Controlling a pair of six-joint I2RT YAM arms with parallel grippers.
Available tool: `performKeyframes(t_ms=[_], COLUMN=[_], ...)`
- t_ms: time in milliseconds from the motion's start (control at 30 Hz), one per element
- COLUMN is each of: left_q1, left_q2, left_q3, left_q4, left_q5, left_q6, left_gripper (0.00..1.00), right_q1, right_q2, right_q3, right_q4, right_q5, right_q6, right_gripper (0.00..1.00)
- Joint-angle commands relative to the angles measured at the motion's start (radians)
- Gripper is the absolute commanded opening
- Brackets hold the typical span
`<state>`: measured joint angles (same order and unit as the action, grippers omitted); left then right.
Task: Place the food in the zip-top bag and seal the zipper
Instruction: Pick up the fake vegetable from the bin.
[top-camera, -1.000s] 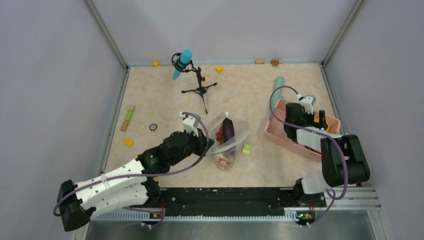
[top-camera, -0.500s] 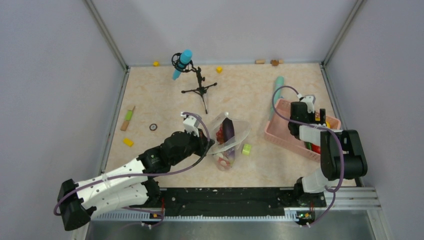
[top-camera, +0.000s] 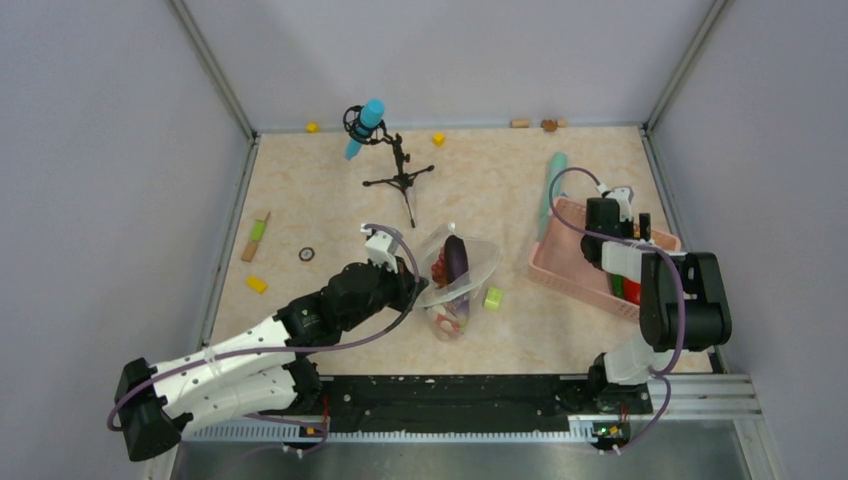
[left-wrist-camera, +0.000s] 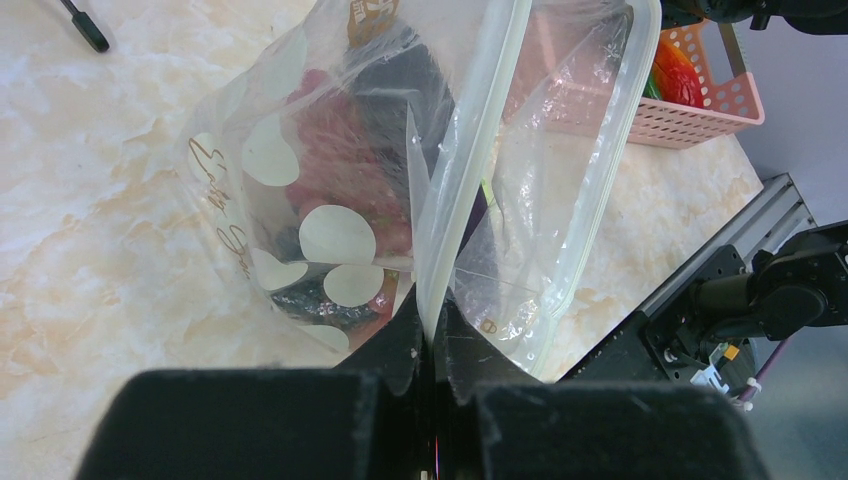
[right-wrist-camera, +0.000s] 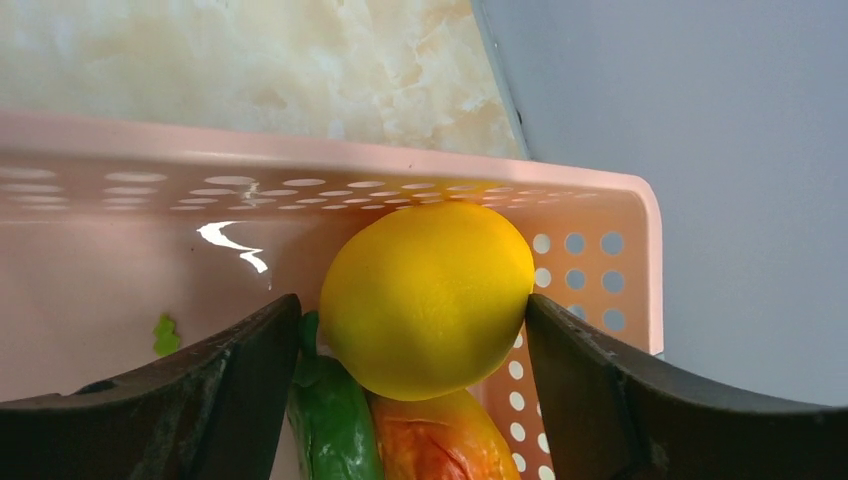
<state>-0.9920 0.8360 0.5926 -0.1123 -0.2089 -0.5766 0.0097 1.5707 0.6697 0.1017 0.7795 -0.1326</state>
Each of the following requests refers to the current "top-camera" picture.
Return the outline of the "red grape bunch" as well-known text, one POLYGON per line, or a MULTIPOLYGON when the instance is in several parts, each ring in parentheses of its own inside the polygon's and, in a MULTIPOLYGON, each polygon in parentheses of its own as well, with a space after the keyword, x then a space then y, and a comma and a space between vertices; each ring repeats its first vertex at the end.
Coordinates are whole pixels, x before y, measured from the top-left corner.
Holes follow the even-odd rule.
POLYGON ((439 250, 436 261, 431 265, 431 279, 437 288, 444 288, 449 283, 444 247, 439 250))

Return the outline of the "clear zip top bag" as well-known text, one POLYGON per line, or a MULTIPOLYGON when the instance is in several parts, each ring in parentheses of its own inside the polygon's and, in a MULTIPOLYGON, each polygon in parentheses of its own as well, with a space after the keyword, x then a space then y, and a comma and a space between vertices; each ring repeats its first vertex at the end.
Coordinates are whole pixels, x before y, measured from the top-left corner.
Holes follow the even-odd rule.
POLYGON ((472 301, 495 272, 501 248, 494 242, 465 235, 453 223, 437 227, 416 252, 427 286, 415 307, 424 312, 435 337, 461 338, 472 316, 472 301))

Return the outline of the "purple eggplant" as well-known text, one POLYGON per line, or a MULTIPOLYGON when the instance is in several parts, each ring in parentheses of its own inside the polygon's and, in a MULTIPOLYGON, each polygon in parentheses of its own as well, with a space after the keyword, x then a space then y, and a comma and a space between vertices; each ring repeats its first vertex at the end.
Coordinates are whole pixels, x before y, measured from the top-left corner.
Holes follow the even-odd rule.
POLYGON ((470 317, 470 307, 468 291, 463 291, 469 282, 469 261, 465 243, 456 235, 450 235, 445 241, 444 248, 449 280, 447 287, 455 293, 448 304, 448 310, 458 323, 466 323, 470 317))

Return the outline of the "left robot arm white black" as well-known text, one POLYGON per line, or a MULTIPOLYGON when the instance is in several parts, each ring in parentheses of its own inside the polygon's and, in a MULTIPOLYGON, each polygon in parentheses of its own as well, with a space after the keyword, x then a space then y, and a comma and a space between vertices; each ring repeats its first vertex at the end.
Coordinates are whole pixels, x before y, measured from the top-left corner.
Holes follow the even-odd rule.
POLYGON ((349 264, 234 337, 171 361, 127 363, 107 426, 122 434, 129 460, 142 462, 234 418, 308 414, 323 390, 310 355, 342 349, 343 333, 386 308, 405 318, 427 285, 403 260, 349 264))

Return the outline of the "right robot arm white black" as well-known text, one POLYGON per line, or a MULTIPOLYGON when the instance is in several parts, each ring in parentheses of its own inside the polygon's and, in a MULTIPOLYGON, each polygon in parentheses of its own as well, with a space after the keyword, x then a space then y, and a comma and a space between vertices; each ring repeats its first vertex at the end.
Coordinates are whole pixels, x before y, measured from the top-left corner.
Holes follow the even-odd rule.
POLYGON ((586 397, 600 412, 614 411, 649 378, 669 373, 683 352, 723 345, 732 334, 717 256, 658 247, 649 215, 633 221, 621 206, 611 197, 588 199, 580 242, 593 267, 640 288, 638 333, 600 354, 588 373, 586 397))

